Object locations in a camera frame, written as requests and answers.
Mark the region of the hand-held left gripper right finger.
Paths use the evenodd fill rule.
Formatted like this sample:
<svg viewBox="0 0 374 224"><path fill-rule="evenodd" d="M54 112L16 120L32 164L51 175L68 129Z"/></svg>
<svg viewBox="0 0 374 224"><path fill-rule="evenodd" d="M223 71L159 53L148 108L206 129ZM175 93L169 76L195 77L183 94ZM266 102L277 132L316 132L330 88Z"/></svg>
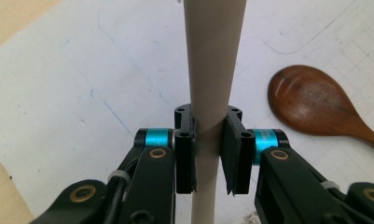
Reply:
<svg viewBox="0 0 374 224"><path fill-rule="evenodd" d="M252 167L260 164L262 152L269 147L288 146L288 138L282 130L247 129L242 124L241 109L229 106L220 150L227 193L247 194Z"/></svg>

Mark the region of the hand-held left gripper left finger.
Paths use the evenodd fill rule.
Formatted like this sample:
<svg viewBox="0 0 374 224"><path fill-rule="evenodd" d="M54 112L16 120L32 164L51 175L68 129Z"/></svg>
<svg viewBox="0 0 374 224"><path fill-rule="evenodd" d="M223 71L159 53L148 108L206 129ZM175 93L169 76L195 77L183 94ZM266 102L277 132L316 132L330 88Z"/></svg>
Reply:
<svg viewBox="0 0 374 224"><path fill-rule="evenodd" d="M175 188L179 194L196 190L194 119L191 104L174 110L174 128L141 128L134 137L138 147L168 147L175 153Z"/></svg>

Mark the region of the brown wooden spoon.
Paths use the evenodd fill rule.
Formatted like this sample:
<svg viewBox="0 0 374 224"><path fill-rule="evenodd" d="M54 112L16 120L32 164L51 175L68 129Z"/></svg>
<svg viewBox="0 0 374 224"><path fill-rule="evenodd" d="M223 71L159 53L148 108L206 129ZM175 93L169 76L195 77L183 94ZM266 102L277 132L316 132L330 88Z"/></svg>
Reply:
<svg viewBox="0 0 374 224"><path fill-rule="evenodd" d="M275 117L301 133L350 136L374 147L374 132L363 122L338 82L308 65L291 65L270 80L268 101Z"/></svg>

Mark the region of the beige ladle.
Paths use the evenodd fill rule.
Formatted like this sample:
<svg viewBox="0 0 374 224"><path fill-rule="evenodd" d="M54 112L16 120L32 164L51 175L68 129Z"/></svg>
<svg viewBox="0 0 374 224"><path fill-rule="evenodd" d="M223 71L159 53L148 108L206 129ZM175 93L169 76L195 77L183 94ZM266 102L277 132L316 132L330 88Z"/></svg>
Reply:
<svg viewBox="0 0 374 224"><path fill-rule="evenodd" d="M197 191L191 224L214 224L223 123L241 38L246 0L185 0L191 113L195 119Z"/></svg>

